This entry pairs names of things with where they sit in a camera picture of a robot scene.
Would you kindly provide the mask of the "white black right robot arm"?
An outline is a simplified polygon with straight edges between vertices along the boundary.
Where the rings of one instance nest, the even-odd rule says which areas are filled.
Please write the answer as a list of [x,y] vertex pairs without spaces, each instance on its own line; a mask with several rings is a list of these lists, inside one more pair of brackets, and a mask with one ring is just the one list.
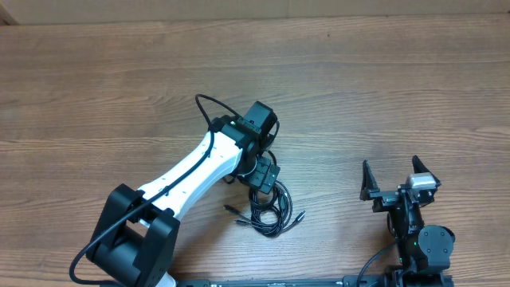
[[[441,181],[414,155],[414,172],[394,191],[381,191],[367,160],[363,161],[360,199],[372,201],[375,213],[386,213],[386,227],[394,242],[369,259],[356,278],[357,286],[453,286],[444,275],[456,240],[454,232],[438,225],[426,225],[421,209],[434,202]],[[379,276],[365,272],[376,259],[395,248],[399,264],[385,268]]]

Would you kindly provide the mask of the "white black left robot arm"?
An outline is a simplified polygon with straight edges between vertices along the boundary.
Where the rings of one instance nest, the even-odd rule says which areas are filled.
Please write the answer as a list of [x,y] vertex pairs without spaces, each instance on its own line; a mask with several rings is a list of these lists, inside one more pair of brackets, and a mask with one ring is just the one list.
[[210,123],[202,142],[157,179],[133,190],[121,184],[109,196],[87,259],[112,277],[109,286],[175,286],[171,267],[180,222],[218,181],[233,176],[268,194],[279,167],[263,153],[276,136],[274,111],[255,102],[244,116]]

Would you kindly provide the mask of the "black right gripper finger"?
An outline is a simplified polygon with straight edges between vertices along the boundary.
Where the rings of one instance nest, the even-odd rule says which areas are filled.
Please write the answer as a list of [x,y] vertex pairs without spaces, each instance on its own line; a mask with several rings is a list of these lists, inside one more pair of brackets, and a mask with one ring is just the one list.
[[441,181],[425,166],[425,164],[419,159],[419,157],[417,155],[414,155],[412,157],[412,165],[413,165],[415,174],[429,173],[435,182],[435,186],[436,187],[441,186]]
[[363,178],[359,199],[363,201],[372,200],[376,193],[379,193],[379,186],[376,183],[368,160],[365,159],[363,161]]

